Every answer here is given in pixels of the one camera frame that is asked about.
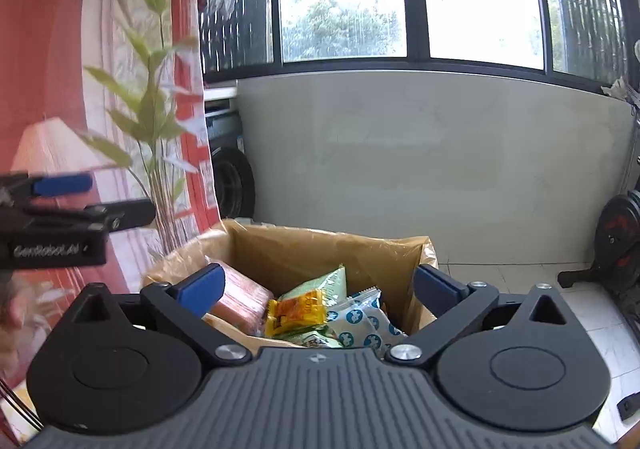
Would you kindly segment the left human hand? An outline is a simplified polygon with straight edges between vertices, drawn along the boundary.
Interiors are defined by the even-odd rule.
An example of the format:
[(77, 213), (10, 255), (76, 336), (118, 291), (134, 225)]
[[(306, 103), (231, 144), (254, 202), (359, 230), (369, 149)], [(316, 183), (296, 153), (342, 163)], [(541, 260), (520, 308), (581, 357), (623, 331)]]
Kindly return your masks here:
[(18, 351), (30, 343), (35, 289), (21, 278), (12, 279), (1, 292), (1, 376), (8, 377), (18, 365)]

